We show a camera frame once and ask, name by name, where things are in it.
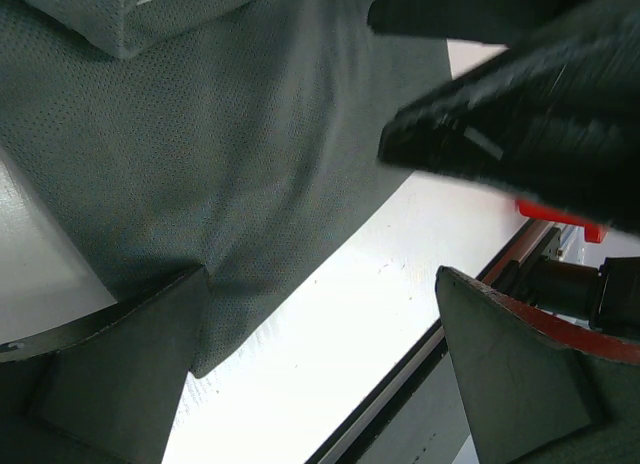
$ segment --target perforated mesh fabric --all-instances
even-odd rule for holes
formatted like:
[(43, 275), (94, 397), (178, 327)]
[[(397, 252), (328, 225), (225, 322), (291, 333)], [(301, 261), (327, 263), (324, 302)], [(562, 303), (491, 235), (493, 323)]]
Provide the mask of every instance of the perforated mesh fabric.
[(449, 66), (442, 41), (374, 38), (371, 0), (170, 2), (144, 6), (171, 32), (119, 60), (0, 0), (0, 145), (118, 299), (207, 266), (201, 376), (402, 183), (381, 129)]
[(112, 56), (130, 58), (252, 0), (24, 0)]

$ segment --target white surface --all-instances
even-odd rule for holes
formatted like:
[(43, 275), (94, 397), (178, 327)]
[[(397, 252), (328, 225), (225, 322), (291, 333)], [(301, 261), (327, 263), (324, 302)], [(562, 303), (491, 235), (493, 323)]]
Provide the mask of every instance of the white surface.
[(513, 201), (412, 176), (229, 360), (189, 379), (165, 464), (303, 463), (438, 317), (441, 264), (475, 274)]
[(465, 441), (453, 464), (480, 464), (478, 454), (476, 454), (476, 446), (473, 444), (471, 436)]
[(0, 343), (115, 302), (0, 146)]
[(464, 41), (448, 41), (448, 45), (451, 75), (454, 78), (505, 50), (504, 46), (490, 46)]

